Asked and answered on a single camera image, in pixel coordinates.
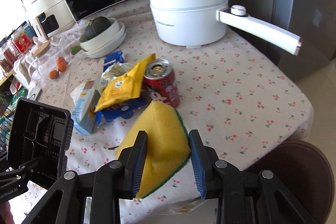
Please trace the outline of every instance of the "green pumpkin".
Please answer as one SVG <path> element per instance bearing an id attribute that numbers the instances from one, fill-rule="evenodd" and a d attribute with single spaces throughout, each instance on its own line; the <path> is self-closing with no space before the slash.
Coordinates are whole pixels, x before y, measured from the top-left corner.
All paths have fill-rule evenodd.
<path id="1" fill-rule="evenodd" d="M 97 35 L 111 26 L 111 22 L 106 17 L 97 17 L 94 20 L 88 20 L 89 25 L 85 28 L 84 36 L 86 40 L 93 39 Z"/>

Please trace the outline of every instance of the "can top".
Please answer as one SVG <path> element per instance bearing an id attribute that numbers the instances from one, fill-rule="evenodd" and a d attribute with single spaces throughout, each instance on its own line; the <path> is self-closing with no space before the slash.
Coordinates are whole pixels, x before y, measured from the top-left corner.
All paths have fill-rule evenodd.
<path id="1" fill-rule="evenodd" d="M 158 80 L 166 77 L 172 71 L 172 64 L 165 59 L 157 59 L 147 64 L 145 78 Z"/>

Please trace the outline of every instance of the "floral tablecloth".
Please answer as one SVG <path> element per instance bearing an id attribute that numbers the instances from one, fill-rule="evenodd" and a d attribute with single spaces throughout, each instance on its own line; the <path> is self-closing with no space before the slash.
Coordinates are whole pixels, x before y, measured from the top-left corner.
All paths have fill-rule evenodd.
<path id="1" fill-rule="evenodd" d="M 125 24 L 127 36 L 118 49 L 124 51 L 128 62 L 153 52 L 157 58 L 172 62 L 181 98 L 177 109 L 187 130 L 198 129 L 204 144 L 214 147 L 221 159 L 243 170 L 289 136 L 307 137 L 313 117 L 307 97 L 270 60 L 230 29 L 215 43 L 186 49 L 159 39 L 149 0 L 129 0 L 93 17 L 101 15 L 114 16 Z M 81 22 L 55 36 L 53 43 L 65 39 L 69 52 L 85 26 Z M 43 89 L 40 102 L 71 111 L 71 91 L 99 77 L 102 63 L 102 59 L 87 58 L 82 52 L 73 56 L 68 71 L 58 80 L 37 83 Z M 141 111 L 131 119 L 117 118 L 104 124 L 90 136 L 74 131 L 66 152 L 68 169 L 83 174 L 113 160 L 114 151 L 108 148 L 122 141 Z M 29 183 L 29 191 L 21 196 L 26 201 L 21 208 L 30 211 L 44 193 L 44 189 Z M 149 197 L 120 200 L 122 223 L 135 223 L 149 214 L 188 211 L 201 202 L 198 197 L 189 162 Z"/>

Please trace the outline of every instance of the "yellow snack wrapper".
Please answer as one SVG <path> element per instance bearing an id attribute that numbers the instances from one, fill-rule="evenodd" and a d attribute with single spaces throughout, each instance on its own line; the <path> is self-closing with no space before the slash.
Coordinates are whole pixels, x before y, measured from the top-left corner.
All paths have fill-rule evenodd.
<path id="1" fill-rule="evenodd" d="M 137 62 L 125 75 L 121 75 L 109 83 L 96 105 L 95 112 L 140 97 L 146 66 L 153 60 L 155 60 L 155 54 Z"/>

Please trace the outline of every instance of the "floor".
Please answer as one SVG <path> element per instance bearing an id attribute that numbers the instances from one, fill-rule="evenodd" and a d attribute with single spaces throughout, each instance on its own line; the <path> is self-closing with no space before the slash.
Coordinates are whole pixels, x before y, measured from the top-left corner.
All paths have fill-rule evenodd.
<path id="1" fill-rule="evenodd" d="M 336 144 L 336 60 L 312 75 L 297 81 L 296 84 L 307 95 L 315 110 L 315 118 L 308 141 L 322 150 L 336 176 L 336 157 L 334 155 L 334 145 Z M 216 220 L 216 207 L 216 200 L 209 200 L 192 212 L 153 217 L 139 224 L 213 224 Z M 23 218 L 23 214 L 15 215 L 14 221 L 18 224 L 22 222 Z M 327 224 L 335 223 L 336 203 L 334 203 L 327 221 Z"/>

